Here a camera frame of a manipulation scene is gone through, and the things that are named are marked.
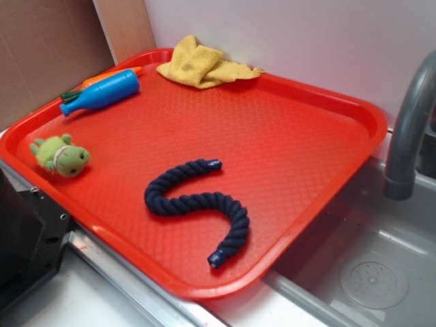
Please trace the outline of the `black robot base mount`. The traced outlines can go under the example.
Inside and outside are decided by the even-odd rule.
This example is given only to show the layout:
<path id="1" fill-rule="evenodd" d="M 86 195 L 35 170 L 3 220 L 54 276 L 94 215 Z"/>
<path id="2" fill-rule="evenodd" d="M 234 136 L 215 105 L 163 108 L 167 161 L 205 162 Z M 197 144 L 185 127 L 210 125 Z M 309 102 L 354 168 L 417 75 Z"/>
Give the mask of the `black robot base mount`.
<path id="1" fill-rule="evenodd" d="M 1 314 L 58 273 L 71 224 L 49 195 L 1 173 Z"/>

